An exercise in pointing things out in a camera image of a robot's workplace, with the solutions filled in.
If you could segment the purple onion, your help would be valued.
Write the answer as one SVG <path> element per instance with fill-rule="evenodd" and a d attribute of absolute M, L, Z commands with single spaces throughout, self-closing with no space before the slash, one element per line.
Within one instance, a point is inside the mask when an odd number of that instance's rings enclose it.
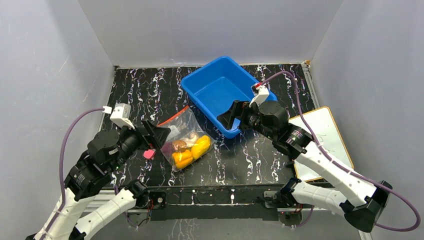
<path fill-rule="evenodd" d="M 175 152 L 172 143 L 166 142 L 161 148 L 161 152 L 165 158 L 169 159 L 172 156 L 172 154 Z"/>

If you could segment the brown potato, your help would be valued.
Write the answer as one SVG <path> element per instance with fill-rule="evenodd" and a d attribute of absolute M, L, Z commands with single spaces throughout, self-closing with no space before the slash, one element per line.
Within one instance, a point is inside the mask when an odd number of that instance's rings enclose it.
<path fill-rule="evenodd" d="M 171 143 L 171 146 L 172 146 L 172 148 L 175 152 L 184 152 L 188 148 L 187 143 L 184 140 L 181 140 L 181 139 L 174 140 Z"/>

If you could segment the clear zip top bag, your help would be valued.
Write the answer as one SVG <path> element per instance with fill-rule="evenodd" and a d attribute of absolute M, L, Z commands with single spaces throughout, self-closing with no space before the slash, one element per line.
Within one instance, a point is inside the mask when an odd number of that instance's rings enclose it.
<path fill-rule="evenodd" d="M 208 152 L 210 152 L 214 148 L 215 140 L 201 128 L 201 126 L 199 125 L 199 123 L 196 119 L 195 114 L 189 108 L 188 105 L 185 106 L 182 110 L 180 110 L 178 113 L 176 113 L 174 116 L 172 116 L 168 120 L 160 123 L 159 126 L 165 127 L 165 128 L 170 128 L 170 130 L 171 130 L 171 132 L 170 132 L 165 143 L 167 143 L 167 142 L 172 143 L 175 140 L 183 140 L 187 143 L 187 150 L 191 151 L 191 148 L 194 144 L 188 143 L 188 138 L 189 138 L 190 133 L 196 132 L 199 135 L 199 138 L 204 136 L 204 135 L 207 135 L 211 139 L 210 148 L 204 155 L 206 155 Z M 172 156 L 170 158 L 166 158 L 166 159 L 169 162 L 169 164 L 172 166 L 172 169 L 175 172 L 179 172 L 179 171 L 186 168 L 185 167 L 183 169 L 177 169 L 174 165 L 174 161 L 173 161 Z"/>

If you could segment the orange bell pepper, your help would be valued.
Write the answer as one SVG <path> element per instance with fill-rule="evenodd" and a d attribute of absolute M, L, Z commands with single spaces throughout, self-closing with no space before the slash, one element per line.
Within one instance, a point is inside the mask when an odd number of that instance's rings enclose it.
<path fill-rule="evenodd" d="M 178 170 L 184 169 L 194 161 L 193 155 L 188 149 L 182 152 L 174 152 L 171 156 L 173 164 Z"/>

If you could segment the blue plastic bin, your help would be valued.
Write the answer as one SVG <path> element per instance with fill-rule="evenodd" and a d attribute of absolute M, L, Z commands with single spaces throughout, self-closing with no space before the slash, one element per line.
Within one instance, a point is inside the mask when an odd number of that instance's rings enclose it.
<path fill-rule="evenodd" d="M 217 116 L 226 112 L 234 101 L 250 104 L 254 97 L 252 85 L 260 83 L 228 56 L 221 56 L 185 76 L 181 87 L 187 92 L 195 106 L 209 119 L 227 139 L 236 137 L 241 130 L 240 121 L 234 120 L 232 129 L 227 130 Z M 271 89 L 264 101 L 278 101 Z"/>

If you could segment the yellow mango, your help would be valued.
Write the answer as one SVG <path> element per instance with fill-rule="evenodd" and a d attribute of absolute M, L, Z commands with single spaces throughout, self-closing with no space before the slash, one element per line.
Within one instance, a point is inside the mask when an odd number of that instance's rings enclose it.
<path fill-rule="evenodd" d="M 200 137 L 190 150 L 193 160 L 195 161 L 204 155 L 209 150 L 210 146 L 211 138 L 208 135 Z"/>

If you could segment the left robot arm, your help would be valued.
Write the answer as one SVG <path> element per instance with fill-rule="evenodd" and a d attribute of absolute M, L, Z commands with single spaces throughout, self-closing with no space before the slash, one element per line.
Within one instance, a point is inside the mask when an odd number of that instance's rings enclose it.
<path fill-rule="evenodd" d="M 61 182 L 61 196 L 44 226 L 28 240 L 89 240 L 127 210 L 150 202 L 148 187 L 139 180 L 125 185 L 112 199 L 82 217 L 101 189 L 137 151 L 160 150 L 171 129 L 143 120 L 142 126 L 99 131 Z"/>

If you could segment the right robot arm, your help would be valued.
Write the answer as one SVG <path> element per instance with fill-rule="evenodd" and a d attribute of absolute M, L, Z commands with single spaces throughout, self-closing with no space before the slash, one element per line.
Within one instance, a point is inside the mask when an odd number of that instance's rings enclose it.
<path fill-rule="evenodd" d="M 354 171 L 338 167 L 343 162 L 327 159 L 313 142 L 313 136 L 301 126 L 289 122 L 288 113 L 277 101 L 261 104 L 235 100 L 217 117 L 230 129 L 239 120 L 240 130 L 254 130 L 271 140 L 273 147 L 290 160 L 308 166 L 331 185 L 332 189 L 309 184 L 292 177 L 274 196 L 274 202 L 288 207 L 306 204 L 338 214 L 359 231 L 370 233 L 386 207 L 389 192 L 353 176 Z"/>

